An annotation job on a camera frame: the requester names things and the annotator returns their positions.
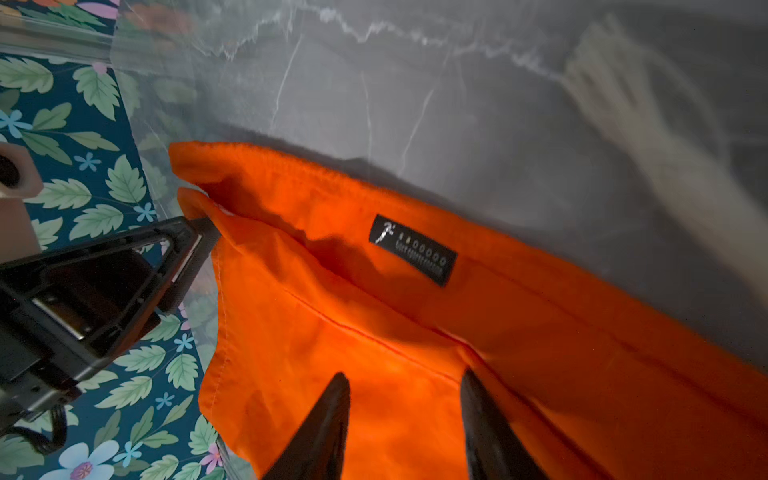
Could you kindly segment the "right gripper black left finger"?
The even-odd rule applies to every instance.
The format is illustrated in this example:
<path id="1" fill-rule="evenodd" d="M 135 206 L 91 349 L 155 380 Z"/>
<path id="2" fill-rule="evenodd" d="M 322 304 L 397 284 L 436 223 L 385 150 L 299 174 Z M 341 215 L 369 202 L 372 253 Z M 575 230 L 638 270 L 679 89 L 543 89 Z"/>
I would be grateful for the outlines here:
<path id="1" fill-rule="evenodd" d="M 336 373 L 264 480 L 339 480 L 350 415 L 347 377 Z"/>

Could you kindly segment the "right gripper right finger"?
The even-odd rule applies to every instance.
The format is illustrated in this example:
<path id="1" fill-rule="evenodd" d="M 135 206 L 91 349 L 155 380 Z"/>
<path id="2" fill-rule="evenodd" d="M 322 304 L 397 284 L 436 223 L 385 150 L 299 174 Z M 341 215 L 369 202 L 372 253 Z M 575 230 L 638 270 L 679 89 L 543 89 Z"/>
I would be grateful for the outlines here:
<path id="1" fill-rule="evenodd" d="M 472 370 L 462 376 L 460 405 L 471 480 L 547 479 Z"/>

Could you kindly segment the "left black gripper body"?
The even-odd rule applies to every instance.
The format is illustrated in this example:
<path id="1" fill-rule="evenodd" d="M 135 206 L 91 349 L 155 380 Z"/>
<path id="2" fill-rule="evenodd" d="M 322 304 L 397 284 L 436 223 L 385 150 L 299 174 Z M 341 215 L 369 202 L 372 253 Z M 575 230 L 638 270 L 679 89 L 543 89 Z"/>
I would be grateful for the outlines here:
<path id="1" fill-rule="evenodd" d="M 24 296 L 1 287 L 1 430 L 78 396 L 120 345 L 116 309 L 102 296 L 49 286 Z"/>

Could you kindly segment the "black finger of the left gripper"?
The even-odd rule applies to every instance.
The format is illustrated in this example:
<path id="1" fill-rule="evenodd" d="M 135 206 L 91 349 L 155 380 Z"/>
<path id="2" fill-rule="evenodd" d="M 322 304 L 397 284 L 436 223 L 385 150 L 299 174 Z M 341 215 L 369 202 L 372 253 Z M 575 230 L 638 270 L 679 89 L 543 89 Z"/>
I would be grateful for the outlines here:
<path id="1" fill-rule="evenodd" d="M 115 358 L 149 332 L 159 313 L 179 306 L 219 238 L 207 218 L 176 217 L 5 263 L 1 287 L 31 296 L 67 286 L 91 303 L 102 296 L 120 326 Z"/>

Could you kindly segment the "orange shorts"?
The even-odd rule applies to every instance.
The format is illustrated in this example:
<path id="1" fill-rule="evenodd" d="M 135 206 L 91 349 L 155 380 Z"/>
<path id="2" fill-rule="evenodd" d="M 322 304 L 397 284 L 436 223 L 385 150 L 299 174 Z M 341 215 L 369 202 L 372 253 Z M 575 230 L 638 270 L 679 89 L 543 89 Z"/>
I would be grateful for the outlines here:
<path id="1" fill-rule="evenodd" d="M 590 273 L 264 147 L 169 156 L 221 234 L 200 410 L 258 475 L 343 373 L 345 478 L 463 479 L 471 370 L 553 479 L 766 477 L 766 377 Z"/>

